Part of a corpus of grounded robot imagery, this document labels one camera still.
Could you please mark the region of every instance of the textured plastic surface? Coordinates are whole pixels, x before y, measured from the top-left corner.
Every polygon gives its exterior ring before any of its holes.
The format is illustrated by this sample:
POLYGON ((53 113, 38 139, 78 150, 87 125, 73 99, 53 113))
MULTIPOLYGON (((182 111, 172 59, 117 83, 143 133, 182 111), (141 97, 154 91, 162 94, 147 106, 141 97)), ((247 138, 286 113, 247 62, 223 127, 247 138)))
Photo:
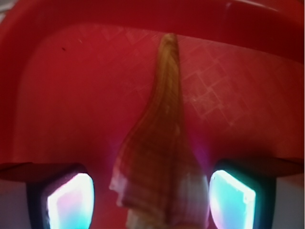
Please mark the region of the textured plastic surface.
POLYGON ((163 32, 181 34, 186 125, 208 175, 222 157, 304 157, 304 6, 262 2, 20 0, 0 25, 0 162, 83 163, 91 227, 124 227, 108 185, 163 32))

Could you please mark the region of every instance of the led light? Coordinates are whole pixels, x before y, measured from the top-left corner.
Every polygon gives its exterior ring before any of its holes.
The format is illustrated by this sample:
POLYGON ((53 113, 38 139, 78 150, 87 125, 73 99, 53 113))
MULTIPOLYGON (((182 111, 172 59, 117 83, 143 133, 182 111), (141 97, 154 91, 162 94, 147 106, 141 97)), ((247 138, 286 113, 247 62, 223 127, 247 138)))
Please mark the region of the led light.
POLYGON ((255 192, 225 172, 213 173, 210 181, 211 213, 219 229, 252 229, 255 192))
POLYGON ((79 173, 48 196, 50 229, 89 228, 93 205, 93 180, 79 173))

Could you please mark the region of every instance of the seashell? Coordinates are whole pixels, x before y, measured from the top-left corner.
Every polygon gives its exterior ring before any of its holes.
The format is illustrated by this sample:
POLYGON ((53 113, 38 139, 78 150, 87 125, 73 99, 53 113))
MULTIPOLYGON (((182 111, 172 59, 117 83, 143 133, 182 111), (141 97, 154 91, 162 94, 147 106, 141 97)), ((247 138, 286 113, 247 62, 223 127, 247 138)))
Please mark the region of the seashell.
POLYGON ((187 141, 175 34, 161 40, 152 88, 122 143, 110 189, 119 194, 118 206, 131 209, 130 228, 145 225, 145 219, 146 228, 206 228, 208 185, 187 141))

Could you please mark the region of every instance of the cyan light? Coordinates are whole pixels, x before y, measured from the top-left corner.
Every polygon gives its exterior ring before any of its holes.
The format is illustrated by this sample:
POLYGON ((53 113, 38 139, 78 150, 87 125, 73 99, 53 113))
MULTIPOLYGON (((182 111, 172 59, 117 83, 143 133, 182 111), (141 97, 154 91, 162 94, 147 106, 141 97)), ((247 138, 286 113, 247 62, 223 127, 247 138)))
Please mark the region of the cyan light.
POLYGON ((219 229, 252 229, 255 191, 224 170, 213 173, 210 181, 210 205, 219 229))
POLYGON ((94 205, 92 178, 75 175, 48 197, 47 205, 50 229, 88 229, 94 205))

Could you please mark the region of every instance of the red background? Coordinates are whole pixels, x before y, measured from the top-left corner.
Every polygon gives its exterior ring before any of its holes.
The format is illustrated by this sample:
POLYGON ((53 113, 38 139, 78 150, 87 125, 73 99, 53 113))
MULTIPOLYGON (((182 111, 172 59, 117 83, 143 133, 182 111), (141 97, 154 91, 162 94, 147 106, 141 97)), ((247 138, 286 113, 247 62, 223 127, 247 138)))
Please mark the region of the red background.
POLYGON ((304 158, 303 18, 291 0, 20 0, 0 25, 0 162, 83 163, 91 227, 123 228, 111 169, 164 32, 179 34, 187 131, 208 176, 223 157, 304 158))

